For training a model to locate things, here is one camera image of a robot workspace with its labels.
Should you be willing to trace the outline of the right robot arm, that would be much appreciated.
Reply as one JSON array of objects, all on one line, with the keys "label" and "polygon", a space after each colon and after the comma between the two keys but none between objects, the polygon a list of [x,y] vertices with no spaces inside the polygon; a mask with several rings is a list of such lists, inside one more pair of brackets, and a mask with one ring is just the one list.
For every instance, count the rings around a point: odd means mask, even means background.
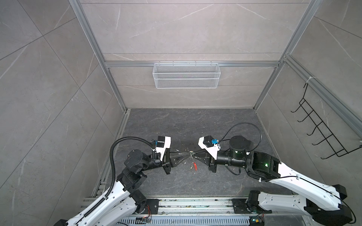
[{"label": "right robot arm", "polygon": [[243,136],[233,136],[226,151],[222,151],[220,141],[211,136],[201,137],[199,147],[200,150],[191,151],[190,156],[207,165],[211,172],[216,172],[219,165],[233,166],[244,169],[259,182],[270,182],[293,192],[276,195],[252,190],[245,201],[250,213],[297,213],[324,226],[356,223],[355,214],[344,202],[347,198],[344,186],[320,183],[267,153],[254,151],[252,141]]}]

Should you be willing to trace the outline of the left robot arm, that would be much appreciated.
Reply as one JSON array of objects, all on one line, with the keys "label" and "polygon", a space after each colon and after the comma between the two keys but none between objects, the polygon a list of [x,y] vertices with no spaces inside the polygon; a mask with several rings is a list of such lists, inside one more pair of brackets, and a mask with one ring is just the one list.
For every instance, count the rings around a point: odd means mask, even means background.
[{"label": "left robot arm", "polygon": [[71,219],[60,219],[57,226],[112,226],[120,220],[137,214],[137,221],[150,223],[158,213],[159,199],[147,199],[139,187],[147,179],[144,171],[163,168],[166,174],[193,155],[192,152],[175,152],[165,149],[164,160],[154,160],[141,150],[132,150],[124,162],[125,168],[118,176],[113,172],[113,182],[100,197]]}]

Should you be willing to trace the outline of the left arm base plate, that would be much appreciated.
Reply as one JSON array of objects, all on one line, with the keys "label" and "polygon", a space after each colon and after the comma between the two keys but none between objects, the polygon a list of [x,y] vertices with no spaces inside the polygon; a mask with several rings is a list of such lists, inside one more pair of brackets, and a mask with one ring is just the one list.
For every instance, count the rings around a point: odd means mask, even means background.
[{"label": "left arm base plate", "polygon": [[158,214],[159,199],[147,199],[141,204],[136,203],[135,214],[154,215]]}]

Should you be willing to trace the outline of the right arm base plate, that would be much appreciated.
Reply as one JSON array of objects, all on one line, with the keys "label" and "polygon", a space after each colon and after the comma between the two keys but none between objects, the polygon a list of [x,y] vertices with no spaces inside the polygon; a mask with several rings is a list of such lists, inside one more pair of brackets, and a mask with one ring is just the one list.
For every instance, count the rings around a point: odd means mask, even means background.
[{"label": "right arm base plate", "polygon": [[232,199],[232,207],[235,214],[245,214],[245,213],[264,213],[270,214],[271,210],[264,210],[259,205],[258,201],[249,201],[248,199],[234,198]]}]

